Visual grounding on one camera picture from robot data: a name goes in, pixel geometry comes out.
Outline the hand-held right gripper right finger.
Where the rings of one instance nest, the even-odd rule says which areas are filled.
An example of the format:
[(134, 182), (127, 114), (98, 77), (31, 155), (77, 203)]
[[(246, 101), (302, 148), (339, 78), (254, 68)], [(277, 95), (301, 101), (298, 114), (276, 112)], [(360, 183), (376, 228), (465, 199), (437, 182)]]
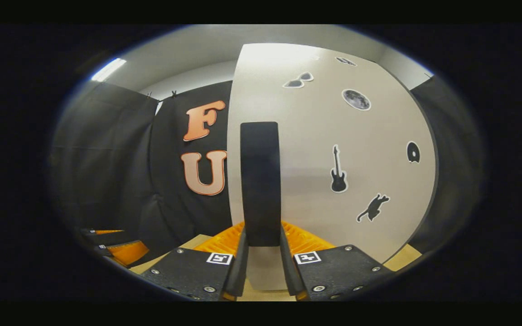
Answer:
[(285, 221), (281, 258), (287, 289), (303, 302), (352, 301), (396, 274), (353, 244), (332, 245)]

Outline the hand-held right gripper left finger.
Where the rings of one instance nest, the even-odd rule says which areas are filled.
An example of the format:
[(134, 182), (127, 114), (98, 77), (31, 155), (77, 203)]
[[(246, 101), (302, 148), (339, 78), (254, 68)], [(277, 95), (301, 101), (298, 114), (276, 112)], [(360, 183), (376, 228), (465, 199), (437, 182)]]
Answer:
[(194, 248), (177, 247), (140, 277), (187, 301), (235, 301), (244, 291), (248, 240), (243, 222)]

